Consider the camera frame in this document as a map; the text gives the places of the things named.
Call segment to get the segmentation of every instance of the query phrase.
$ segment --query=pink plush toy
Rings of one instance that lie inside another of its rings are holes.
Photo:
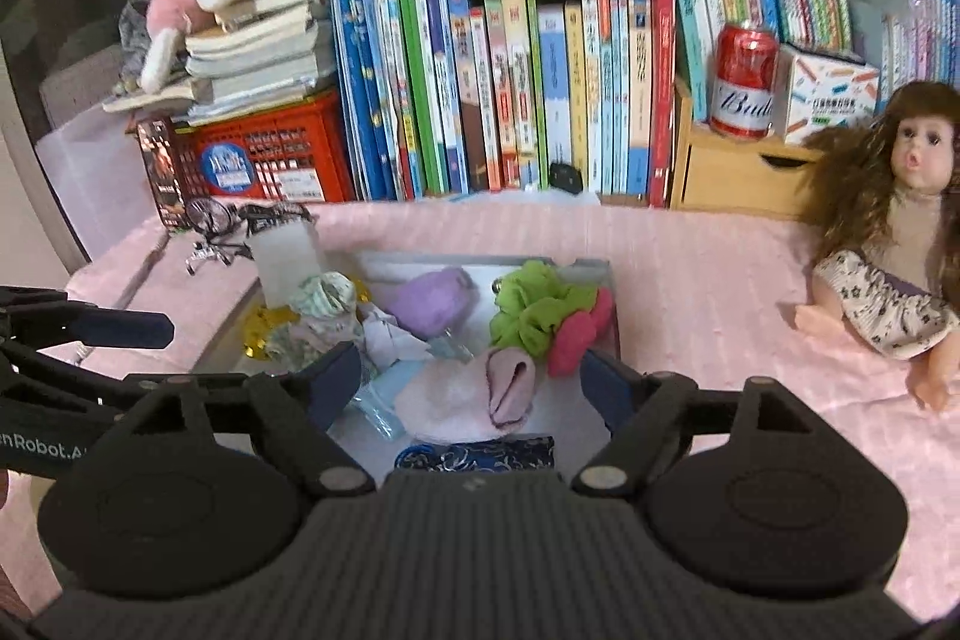
[[[550,377],[573,375],[587,348],[603,335],[613,320],[613,292],[608,287],[597,290],[597,301],[586,313],[577,311],[560,324],[550,352],[546,356],[546,371]]]
[[[155,94],[166,84],[184,36],[215,25],[213,13],[234,0],[150,0],[147,33],[150,49],[140,73],[140,87]]]

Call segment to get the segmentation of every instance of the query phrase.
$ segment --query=ribbed black surface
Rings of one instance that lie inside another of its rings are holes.
[[[395,473],[320,504],[228,589],[174,603],[68,591],[32,624],[47,640],[892,640],[913,626],[880,590],[771,603],[705,584],[630,506],[550,473]]]

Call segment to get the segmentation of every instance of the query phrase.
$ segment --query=doll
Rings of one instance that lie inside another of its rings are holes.
[[[912,82],[869,128],[810,145],[824,150],[808,215],[823,234],[796,328],[842,335],[846,319],[885,356],[925,354],[913,393],[942,410],[960,368],[960,94]]]
[[[147,7],[147,33],[150,49],[140,72],[143,92],[155,94],[166,84],[176,61],[176,53],[184,45],[184,37],[211,28],[214,12],[235,0],[150,0]]]

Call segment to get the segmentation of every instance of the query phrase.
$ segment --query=blue round sticker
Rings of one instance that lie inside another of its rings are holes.
[[[256,179],[244,148],[230,143],[205,148],[200,153],[200,168],[210,185],[227,194],[242,194]]]

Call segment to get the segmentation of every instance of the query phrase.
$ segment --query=drawer handle cutout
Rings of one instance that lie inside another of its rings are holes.
[[[810,163],[809,161],[798,161],[795,158],[784,158],[779,155],[761,154],[760,158],[762,158],[763,162],[765,162],[768,167],[771,167],[771,169],[799,169],[800,167],[805,167]]]

